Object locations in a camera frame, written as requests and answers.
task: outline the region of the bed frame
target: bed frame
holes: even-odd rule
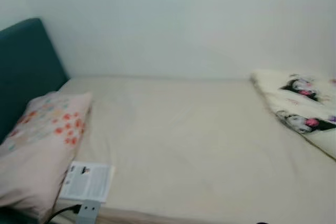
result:
[[[58,90],[67,80],[39,18],[0,31],[0,144],[31,99]],[[0,223],[37,220],[0,208]]]

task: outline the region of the mattress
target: mattress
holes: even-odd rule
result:
[[[74,78],[61,91],[93,94],[76,160],[116,167],[100,223],[336,223],[335,161],[248,81]]]

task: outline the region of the black cable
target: black cable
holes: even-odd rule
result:
[[[65,212],[65,211],[68,211],[68,210],[72,210],[72,212],[74,212],[75,214],[78,214],[81,206],[82,205],[74,205],[74,206],[71,206],[71,207],[63,208],[63,209],[53,213],[43,224],[48,224],[53,219],[53,217],[55,217],[56,215],[59,215],[61,212]]]

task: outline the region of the blanket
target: blanket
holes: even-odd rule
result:
[[[251,80],[287,127],[336,159],[336,80],[258,70]]]

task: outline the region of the pillow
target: pillow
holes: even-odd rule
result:
[[[31,100],[0,145],[0,207],[43,221],[84,131],[91,94],[49,93]]]

